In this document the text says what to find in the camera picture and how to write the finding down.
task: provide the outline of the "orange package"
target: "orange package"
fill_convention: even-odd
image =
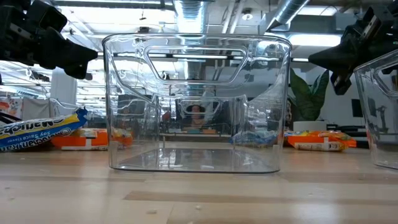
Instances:
[[[351,136],[336,131],[299,131],[287,133],[287,142],[296,149],[340,152],[356,147]]]
[[[117,134],[115,138],[124,146],[132,144],[130,134]],[[51,142],[62,150],[107,150],[108,134],[106,129],[81,128],[69,136],[55,136]]]

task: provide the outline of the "table surface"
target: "table surface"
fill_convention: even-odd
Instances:
[[[398,171],[368,150],[284,149],[271,175],[124,172],[107,152],[0,154],[8,223],[396,224]]]

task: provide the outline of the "table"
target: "table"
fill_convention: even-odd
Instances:
[[[284,149],[271,175],[124,172],[107,152],[0,154],[1,223],[398,223],[398,171],[369,151]]]

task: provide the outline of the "person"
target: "person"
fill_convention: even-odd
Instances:
[[[182,119],[182,128],[184,130],[201,129],[205,125],[205,116],[202,114],[206,109],[200,105],[191,105],[186,109],[187,112],[192,114],[186,114],[185,118]]]

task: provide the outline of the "plastic storage container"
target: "plastic storage container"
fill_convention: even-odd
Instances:
[[[291,45],[271,36],[122,34],[104,39],[110,166],[279,170]],[[133,136],[132,146],[118,141]]]
[[[398,51],[355,72],[369,146],[375,165],[398,169]]]

